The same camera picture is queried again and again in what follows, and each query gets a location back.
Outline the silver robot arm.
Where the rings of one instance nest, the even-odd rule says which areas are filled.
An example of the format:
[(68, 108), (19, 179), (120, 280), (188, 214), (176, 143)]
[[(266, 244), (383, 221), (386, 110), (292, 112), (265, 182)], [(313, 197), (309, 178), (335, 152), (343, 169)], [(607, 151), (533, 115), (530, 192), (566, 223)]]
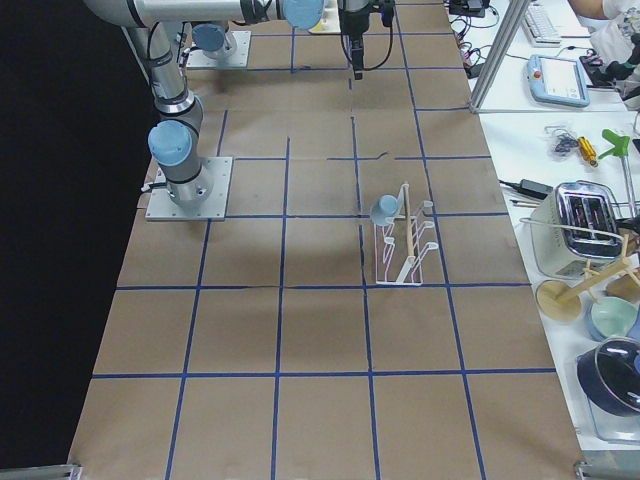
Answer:
[(216, 23), (197, 24), (192, 30), (192, 39), (196, 47), (213, 59), (229, 57), (237, 49), (234, 37)]
[(242, 31), (231, 22), (255, 25), (285, 21), (310, 31), (320, 25), (323, 1), (89, 1), (99, 18), (121, 27), (154, 97), (159, 123), (148, 134), (152, 157), (159, 166), (150, 194), (147, 216), (154, 220), (221, 220), (226, 214), (230, 157), (202, 157), (198, 141), (203, 104), (189, 88), (181, 64), (186, 49), (173, 42), (167, 26), (188, 24), (197, 51), (218, 67), (239, 54)]

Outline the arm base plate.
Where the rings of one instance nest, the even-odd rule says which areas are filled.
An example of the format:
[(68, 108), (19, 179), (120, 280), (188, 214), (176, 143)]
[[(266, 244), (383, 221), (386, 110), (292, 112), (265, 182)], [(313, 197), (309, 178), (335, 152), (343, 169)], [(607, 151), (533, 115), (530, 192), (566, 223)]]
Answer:
[(197, 177), (171, 183), (160, 167), (150, 190), (145, 217), (149, 221), (224, 221), (232, 178), (232, 157), (201, 157)]
[(246, 69), (251, 44), (250, 31), (214, 30), (197, 34), (193, 31), (186, 68), (191, 70)]

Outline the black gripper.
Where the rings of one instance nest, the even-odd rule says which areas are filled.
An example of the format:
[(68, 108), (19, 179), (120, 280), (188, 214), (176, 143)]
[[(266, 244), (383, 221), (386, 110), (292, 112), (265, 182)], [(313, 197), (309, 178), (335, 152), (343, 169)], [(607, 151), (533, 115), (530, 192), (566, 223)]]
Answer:
[(393, 48), (393, 19), (395, 2), (383, 1), (340, 1), (339, 27), (341, 47), (345, 58), (352, 61), (355, 80), (363, 79), (364, 39), (363, 35), (370, 26), (369, 16), (372, 13), (381, 15), (382, 25), (389, 29), (389, 42), (384, 61), (387, 61)]

